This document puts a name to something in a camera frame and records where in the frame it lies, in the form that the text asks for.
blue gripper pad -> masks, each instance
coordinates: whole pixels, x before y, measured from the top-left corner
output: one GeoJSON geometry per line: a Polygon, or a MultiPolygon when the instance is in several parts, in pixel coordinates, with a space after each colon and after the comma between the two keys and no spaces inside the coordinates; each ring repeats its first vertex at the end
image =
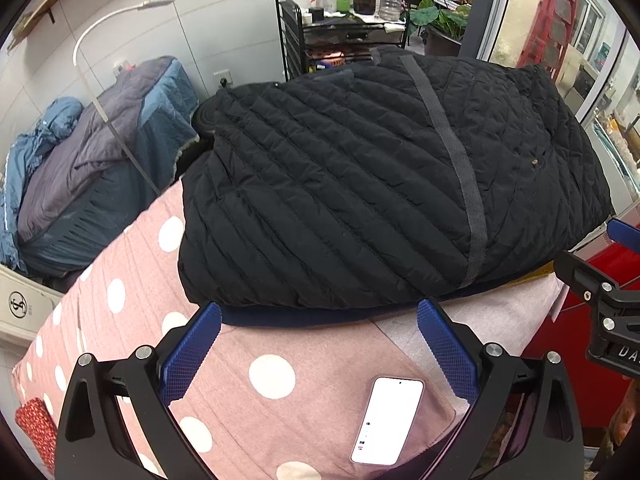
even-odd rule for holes
{"type": "Polygon", "coordinates": [[[453,392],[472,404],[479,394],[476,364],[428,300],[418,305],[418,328],[453,392]]]}
{"type": "Polygon", "coordinates": [[[159,397],[165,406],[184,397],[220,333],[222,313],[209,303],[167,358],[160,373],[159,397]]]}
{"type": "Polygon", "coordinates": [[[614,242],[618,242],[630,251],[640,254],[640,230],[635,227],[613,219],[607,224],[607,235],[614,242]]]}

ladder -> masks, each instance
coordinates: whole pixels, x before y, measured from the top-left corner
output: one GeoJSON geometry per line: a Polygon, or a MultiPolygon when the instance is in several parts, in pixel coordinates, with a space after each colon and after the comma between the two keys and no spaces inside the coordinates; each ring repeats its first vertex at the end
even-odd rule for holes
{"type": "Polygon", "coordinates": [[[574,31],[578,0],[540,0],[517,67],[542,64],[556,81],[574,31]]]}

smartphone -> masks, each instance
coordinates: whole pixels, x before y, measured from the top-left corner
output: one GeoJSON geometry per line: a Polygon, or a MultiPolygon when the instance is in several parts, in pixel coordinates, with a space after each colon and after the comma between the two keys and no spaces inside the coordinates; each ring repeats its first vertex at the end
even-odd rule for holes
{"type": "Polygon", "coordinates": [[[398,461],[423,389],[424,383],[415,379],[376,379],[351,454],[353,462],[393,465],[398,461]]]}

red patterned fabric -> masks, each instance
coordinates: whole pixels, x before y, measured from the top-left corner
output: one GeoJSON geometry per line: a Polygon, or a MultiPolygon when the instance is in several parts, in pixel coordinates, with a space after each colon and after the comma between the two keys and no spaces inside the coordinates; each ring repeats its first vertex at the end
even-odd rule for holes
{"type": "Polygon", "coordinates": [[[15,412],[15,421],[31,439],[42,462],[54,473],[56,458],[56,428],[47,407],[41,399],[31,399],[15,412]]]}

black quilted jacket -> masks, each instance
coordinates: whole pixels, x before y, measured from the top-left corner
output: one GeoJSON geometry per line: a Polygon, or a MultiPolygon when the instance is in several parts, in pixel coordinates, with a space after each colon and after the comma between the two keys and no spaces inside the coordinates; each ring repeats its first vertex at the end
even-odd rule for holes
{"type": "Polygon", "coordinates": [[[201,107],[190,301],[362,309],[488,288],[607,219],[600,163],[542,68],[381,54],[201,107]]]}

